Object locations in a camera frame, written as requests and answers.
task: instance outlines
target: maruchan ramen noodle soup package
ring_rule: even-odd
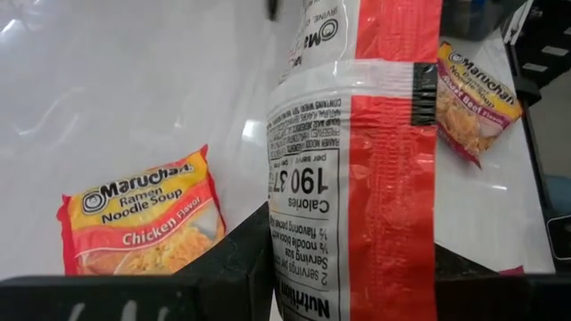
[[[519,101],[448,43],[438,51],[438,76],[438,132],[457,153],[480,167],[480,152],[521,116]]]
[[[434,0],[303,1],[268,114],[284,320],[436,320]]]
[[[57,217],[66,274],[172,274],[221,240],[206,151],[63,196]]]

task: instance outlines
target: white surface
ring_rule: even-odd
[[[208,143],[230,228],[266,200],[265,109],[298,25],[261,0],[0,0],[0,278],[61,274],[62,193]],[[511,84],[501,36],[452,41]],[[521,122],[468,166],[437,153],[436,238],[493,269],[550,271]]]
[[[446,40],[514,87],[499,30],[481,43]],[[436,241],[497,271],[523,265],[526,272],[553,272],[522,121],[502,133],[480,161],[482,170],[438,142]]]

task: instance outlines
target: crinkled plastic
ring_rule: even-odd
[[[451,148],[480,167],[479,156],[519,119],[516,95],[444,42],[438,51],[437,121]]]
[[[304,1],[268,116],[284,320],[435,320],[440,1]]]
[[[66,274],[172,274],[220,241],[225,226],[206,151],[63,196]]]

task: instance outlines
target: chicken flavor ramen package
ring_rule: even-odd
[[[66,274],[171,274],[222,239],[206,152],[63,196]]]
[[[439,0],[305,0],[271,95],[284,320],[435,320]]]

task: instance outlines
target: black panel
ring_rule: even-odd
[[[433,63],[414,64],[412,79],[412,126],[432,126],[436,124],[436,85],[438,75]]]

